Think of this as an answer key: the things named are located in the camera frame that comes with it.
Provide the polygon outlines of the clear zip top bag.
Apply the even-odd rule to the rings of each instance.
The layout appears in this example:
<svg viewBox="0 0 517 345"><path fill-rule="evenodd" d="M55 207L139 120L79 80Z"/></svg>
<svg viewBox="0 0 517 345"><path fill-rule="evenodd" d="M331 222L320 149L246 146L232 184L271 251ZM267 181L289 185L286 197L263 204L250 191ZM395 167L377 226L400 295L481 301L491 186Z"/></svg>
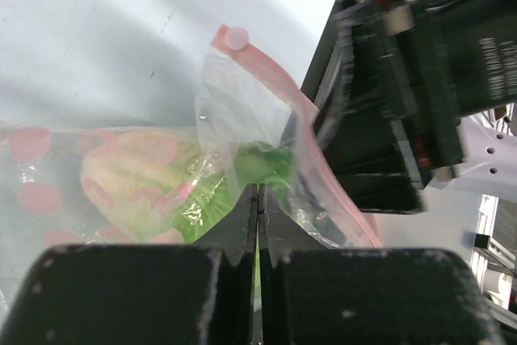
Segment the clear zip top bag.
<svg viewBox="0 0 517 345"><path fill-rule="evenodd" d="M380 246L317 148L317 108L244 28L218 29L202 81L191 127L1 127L2 313L45 248L192 243L250 183L326 247Z"/></svg>

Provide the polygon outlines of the green fake lettuce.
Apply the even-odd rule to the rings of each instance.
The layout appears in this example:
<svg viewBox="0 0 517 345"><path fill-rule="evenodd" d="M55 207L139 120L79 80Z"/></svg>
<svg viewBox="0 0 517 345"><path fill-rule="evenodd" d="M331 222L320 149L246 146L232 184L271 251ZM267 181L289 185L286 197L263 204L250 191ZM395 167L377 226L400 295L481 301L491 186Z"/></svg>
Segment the green fake lettuce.
<svg viewBox="0 0 517 345"><path fill-rule="evenodd" d="M82 160L87 198L130 242L194 242L222 220L248 184L269 185L288 205L293 152L265 143L202 149L186 130L114 135Z"/></svg>

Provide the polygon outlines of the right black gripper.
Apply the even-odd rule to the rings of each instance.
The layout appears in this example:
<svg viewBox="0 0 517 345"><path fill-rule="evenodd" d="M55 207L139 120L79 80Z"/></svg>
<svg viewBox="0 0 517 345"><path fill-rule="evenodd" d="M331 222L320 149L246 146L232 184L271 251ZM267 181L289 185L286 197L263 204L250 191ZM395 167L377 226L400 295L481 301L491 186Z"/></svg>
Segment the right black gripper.
<svg viewBox="0 0 517 345"><path fill-rule="evenodd" d="M516 100L516 0L338 0L314 131L364 212L414 213L466 159L460 122Z"/></svg>

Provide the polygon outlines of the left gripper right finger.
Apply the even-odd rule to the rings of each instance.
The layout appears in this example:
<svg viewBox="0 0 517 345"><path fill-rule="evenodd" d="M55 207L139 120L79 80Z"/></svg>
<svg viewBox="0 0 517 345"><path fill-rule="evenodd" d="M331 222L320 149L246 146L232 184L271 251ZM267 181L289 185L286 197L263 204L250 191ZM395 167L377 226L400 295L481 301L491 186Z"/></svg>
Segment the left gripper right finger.
<svg viewBox="0 0 517 345"><path fill-rule="evenodd" d="M462 258L435 248L328 249L258 190L266 344L502 344Z"/></svg>

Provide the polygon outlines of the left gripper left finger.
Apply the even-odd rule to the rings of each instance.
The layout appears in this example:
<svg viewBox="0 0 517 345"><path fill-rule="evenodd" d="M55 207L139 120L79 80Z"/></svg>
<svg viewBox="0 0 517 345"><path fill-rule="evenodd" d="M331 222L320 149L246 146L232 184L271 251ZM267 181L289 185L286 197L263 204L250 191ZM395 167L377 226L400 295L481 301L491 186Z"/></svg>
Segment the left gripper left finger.
<svg viewBox="0 0 517 345"><path fill-rule="evenodd" d="M32 265L4 344L249 344L258 189L192 244L60 245Z"/></svg>

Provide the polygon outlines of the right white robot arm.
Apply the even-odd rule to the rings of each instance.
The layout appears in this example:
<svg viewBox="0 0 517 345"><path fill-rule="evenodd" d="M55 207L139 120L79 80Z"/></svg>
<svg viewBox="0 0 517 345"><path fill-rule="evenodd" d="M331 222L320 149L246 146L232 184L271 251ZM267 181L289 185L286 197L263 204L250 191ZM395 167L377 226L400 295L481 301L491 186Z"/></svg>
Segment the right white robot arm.
<svg viewBox="0 0 517 345"><path fill-rule="evenodd" d="M516 139L476 114L516 100L516 0L336 0L312 67L313 129L364 212L427 186L516 198Z"/></svg>

